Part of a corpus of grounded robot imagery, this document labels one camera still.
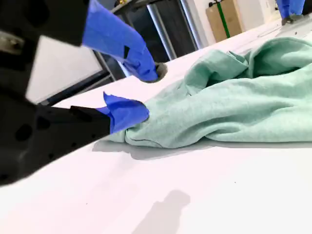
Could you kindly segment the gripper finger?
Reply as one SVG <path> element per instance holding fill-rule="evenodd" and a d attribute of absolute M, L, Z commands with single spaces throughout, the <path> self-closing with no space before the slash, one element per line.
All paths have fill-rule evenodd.
<path fill-rule="evenodd" d="M 167 73 L 142 36 L 97 0 L 3 0 L 0 3 L 0 67 L 30 75 L 39 37 L 85 46 L 113 57 L 145 83 Z"/>
<path fill-rule="evenodd" d="M 106 105 L 100 108 L 39 107 L 31 146 L 31 169 L 36 171 L 72 151 L 149 118 L 149 110 L 140 101 L 108 94 L 103 94 L 103 100 Z"/>

